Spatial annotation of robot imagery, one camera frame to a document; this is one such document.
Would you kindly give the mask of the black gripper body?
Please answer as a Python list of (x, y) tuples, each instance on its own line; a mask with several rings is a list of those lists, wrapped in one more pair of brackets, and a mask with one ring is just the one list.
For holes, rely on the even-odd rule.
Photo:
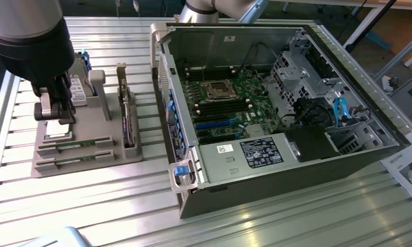
[(31, 82), (51, 82), (73, 64), (73, 46), (65, 20), (27, 39), (0, 38), (0, 58), (6, 70)]

